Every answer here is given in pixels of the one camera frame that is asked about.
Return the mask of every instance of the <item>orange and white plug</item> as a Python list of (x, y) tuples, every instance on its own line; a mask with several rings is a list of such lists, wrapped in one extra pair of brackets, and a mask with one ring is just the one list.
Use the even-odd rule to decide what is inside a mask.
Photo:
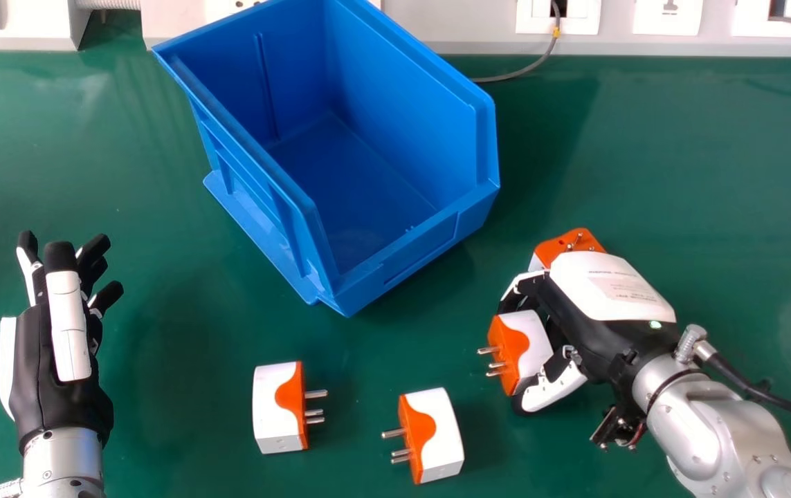
[(328, 391), (304, 390), (303, 363), (260, 365), (253, 371), (253, 438), (260, 453), (309, 449), (307, 425), (325, 422), (323, 410), (306, 409), (306, 400)]
[(404, 438), (405, 448), (392, 452), (392, 463), (408, 461), (414, 484), (460, 473), (464, 461), (462, 437), (443, 387), (399, 396), (398, 419), (401, 427), (382, 436)]
[(508, 396), (516, 393), (521, 379), (540, 372), (553, 353), (540, 316), (530, 309), (494, 316), (487, 344), (478, 354), (491, 354), (487, 376), (499, 376)]

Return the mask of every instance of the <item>blue plastic bin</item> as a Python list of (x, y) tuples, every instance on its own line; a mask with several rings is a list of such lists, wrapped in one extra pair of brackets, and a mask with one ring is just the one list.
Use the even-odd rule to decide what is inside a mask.
[(306, 303), (353, 315), (484, 223), (493, 101), (366, 0), (271, 0), (154, 50), (205, 186)]

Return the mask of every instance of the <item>white corrugated pipe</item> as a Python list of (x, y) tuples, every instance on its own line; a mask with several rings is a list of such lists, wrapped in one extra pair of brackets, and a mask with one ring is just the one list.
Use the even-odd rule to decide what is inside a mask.
[(140, 10), (140, 0), (75, 0), (79, 9)]

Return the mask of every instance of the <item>metal pin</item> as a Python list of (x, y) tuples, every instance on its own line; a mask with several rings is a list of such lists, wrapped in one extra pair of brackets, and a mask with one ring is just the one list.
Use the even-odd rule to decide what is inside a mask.
[(327, 389), (317, 389), (315, 391), (306, 391), (303, 393), (303, 397), (307, 400), (315, 400), (316, 398), (326, 398), (328, 397), (328, 390)]
[(391, 439), (403, 435), (404, 435), (404, 428), (399, 427), (398, 429), (392, 429), (392, 431), (383, 431), (383, 433), (380, 434), (380, 437), (383, 439)]

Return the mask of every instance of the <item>label on robot hand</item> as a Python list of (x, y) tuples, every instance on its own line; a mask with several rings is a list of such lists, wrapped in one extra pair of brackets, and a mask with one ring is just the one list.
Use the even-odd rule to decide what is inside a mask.
[(636, 277), (636, 275), (622, 275), (622, 278), (594, 277), (594, 275), (591, 275), (589, 280), (610, 299), (621, 300), (621, 302), (649, 304), (661, 304), (663, 302), (657, 291), (645, 282), (643, 278)]

